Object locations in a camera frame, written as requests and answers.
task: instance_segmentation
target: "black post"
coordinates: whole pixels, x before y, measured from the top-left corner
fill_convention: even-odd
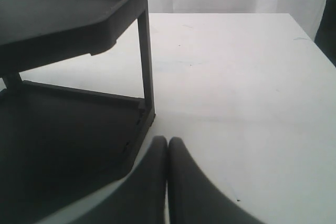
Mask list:
[[[22,83],[22,79],[19,73],[11,73],[3,76],[2,79],[9,90],[16,90]]]
[[[138,17],[142,80],[146,106],[154,109],[151,38],[149,31],[148,0],[145,0],[145,10]]]

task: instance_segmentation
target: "vertical post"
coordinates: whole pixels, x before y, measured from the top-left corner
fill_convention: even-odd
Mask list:
[[[2,79],[9,90],[16,90],[22,83],[22,79],[19,73],[11,73],[3,76]]]
[[[144,11],[138,17],[139,42],[142,65],[142,80],[145,96],[145,104],[154,108],[154,92],[152,77],[152,55],[151,55],[151,38],[149,31],[149,12],[148,0],[144,0]]]

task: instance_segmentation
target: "white table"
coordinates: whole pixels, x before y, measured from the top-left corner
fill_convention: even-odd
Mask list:
[[[152,14],[150,22],[157,117],[137,162],[154,135],[180,136],[209,179],[260,220],[334,223],[336,70],[290,15]],[[104,54],[23,79],[143,96],[136,28]],[[67,223],[123,181],[40,223]]]

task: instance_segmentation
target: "white tabletop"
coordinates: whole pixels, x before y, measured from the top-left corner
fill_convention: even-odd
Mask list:
[[[157,116],[137,162],[154,135],[180,136],[209,179],[260,220],[334,223],[336,70],[291,16],[152,14],[150,22]],[[139,55],[133,24],[104,54],[22,76],[139,97]],[[67,223],[121,182],[41,223]]]

